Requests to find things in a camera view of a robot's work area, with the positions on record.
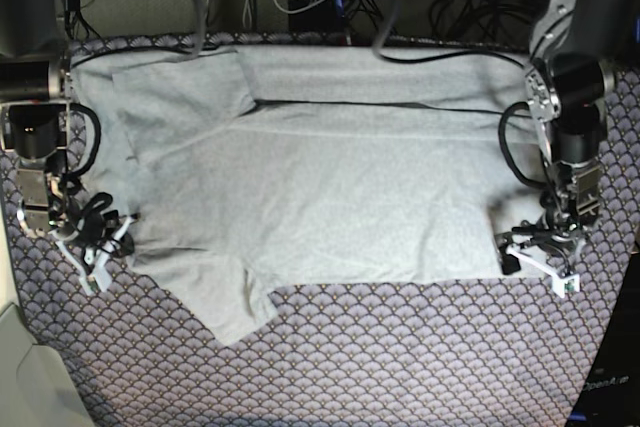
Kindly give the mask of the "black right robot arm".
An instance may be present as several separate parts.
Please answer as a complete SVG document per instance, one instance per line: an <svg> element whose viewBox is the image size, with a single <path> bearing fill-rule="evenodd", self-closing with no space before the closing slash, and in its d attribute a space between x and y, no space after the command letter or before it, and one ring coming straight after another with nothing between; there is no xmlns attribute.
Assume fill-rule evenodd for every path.
<svg viewBox="0 0 640 427"><path fill-rule="evenodd" d="M81 179L97 159L101 123L70 94L72 18L81 0L1 0L1 148L18 159L19 221L50 236L78 268L94 273L132 254L130 221L99 192L85 203Z"/></svg>

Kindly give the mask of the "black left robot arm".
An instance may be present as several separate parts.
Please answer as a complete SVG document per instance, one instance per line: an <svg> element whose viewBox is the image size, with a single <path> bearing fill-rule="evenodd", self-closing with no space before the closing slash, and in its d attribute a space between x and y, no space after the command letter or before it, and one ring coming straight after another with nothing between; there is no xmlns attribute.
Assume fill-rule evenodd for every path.
<svg viewBox="0 0 640 427"><path fill-rule="evenodd" d="M599 149L607 138L603 99L616 86L612 63L624 44L639 0L575 0L550 24L538 26L538 39L526 68L526 99L506 109L498 142L507 166L523 185L540 191L543 215L495 238L503 274L523 264L545 266L531 255L538 249L563 262L560 278L573 275L571 255L593 230L600 213L603 175ZM534 122L543 180L528 178L516 166L507 144L508 121L528 111Z"/></svg>

